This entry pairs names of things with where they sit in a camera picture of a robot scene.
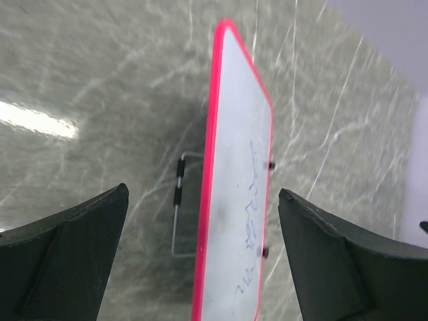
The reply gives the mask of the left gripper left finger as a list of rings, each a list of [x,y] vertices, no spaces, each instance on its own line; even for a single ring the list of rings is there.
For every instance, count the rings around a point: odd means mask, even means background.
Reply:
[[[128,209],[124,183],[1,233],[2,320],[96,320]]]

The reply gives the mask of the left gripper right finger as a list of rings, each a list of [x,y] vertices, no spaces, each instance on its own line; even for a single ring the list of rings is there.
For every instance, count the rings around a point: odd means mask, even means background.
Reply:
[[[427,249],[373,233],[288,189],[278,211],[303,320],[427,319]]]

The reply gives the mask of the pink framed whiteboard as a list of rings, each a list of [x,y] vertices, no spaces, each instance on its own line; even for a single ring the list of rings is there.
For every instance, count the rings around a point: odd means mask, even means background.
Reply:
[[[234,23],[213,39],[193,285],[193,320],[259,311],[273,106]]]

